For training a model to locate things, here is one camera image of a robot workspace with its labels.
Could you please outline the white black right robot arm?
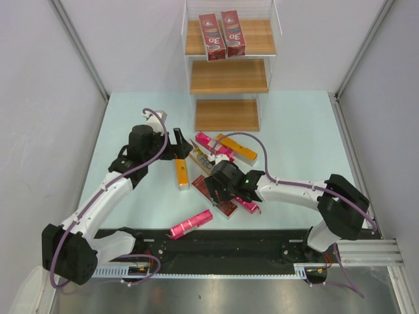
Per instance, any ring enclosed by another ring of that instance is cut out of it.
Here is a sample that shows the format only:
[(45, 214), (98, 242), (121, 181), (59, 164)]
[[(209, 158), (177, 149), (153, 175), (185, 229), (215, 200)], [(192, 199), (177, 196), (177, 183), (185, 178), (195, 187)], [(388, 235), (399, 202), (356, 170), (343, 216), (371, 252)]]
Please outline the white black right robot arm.
[(233, 162), (222, 160), (204, 182), (216, 204), (240, 198), (248, 203), (279, 201), (317, 211), (322, 221), (309, 229), (302, 246), (302, 255), (309, 262), (318, 262), (340, 240), (357, 240), (366, 220), (376, 228), (367, 214), (369, 200), (338, 174), (314, 183), (284, 181), (265, 171), (243, 173)]

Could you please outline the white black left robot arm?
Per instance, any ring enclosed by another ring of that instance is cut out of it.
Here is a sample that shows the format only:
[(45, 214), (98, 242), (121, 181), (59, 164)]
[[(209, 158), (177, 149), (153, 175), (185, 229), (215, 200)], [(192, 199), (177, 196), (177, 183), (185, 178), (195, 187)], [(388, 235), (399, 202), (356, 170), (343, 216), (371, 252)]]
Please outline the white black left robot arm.
[(99, 265), (121, 256), (135, 262), (145, 253), (143, 234), (122, 227), (112, 234), (96, 234), (113, 209), (140, 183), (157, 160), (184, 160), (192, 150), (180, 128), (169, 135), (142, 124), (132, 128), (96, 193), (60, 225), (48, 224), (41, 234), (42, 266), (78, 285), (85, 284)]

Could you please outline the red silver 3D toothpaste box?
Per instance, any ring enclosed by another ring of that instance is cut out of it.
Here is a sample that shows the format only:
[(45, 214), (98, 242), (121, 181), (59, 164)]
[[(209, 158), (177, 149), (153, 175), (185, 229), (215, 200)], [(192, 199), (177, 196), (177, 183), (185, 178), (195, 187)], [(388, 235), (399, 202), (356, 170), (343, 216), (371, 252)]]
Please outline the red silver 3D toothpaste box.
[(236, 10), (221, 12), (227, 58), (245, 56), (246, 40)]

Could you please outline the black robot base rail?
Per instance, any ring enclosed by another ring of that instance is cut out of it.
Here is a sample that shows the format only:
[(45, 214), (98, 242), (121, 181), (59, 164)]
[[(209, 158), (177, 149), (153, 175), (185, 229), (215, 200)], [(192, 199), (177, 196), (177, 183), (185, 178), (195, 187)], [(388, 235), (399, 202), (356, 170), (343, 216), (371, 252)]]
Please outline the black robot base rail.
[(197, 229), (172, 240), (164, 229), (141, 230), (145, 250), (131, 258), (116, 258), (112, 262), (165, 262), (178, 260), (255, 260), (277, 263), (323, 264), (325, 269), (337, 264), (333, 249), (315, 253), (306, 247), (307, 230), (202, 230)]

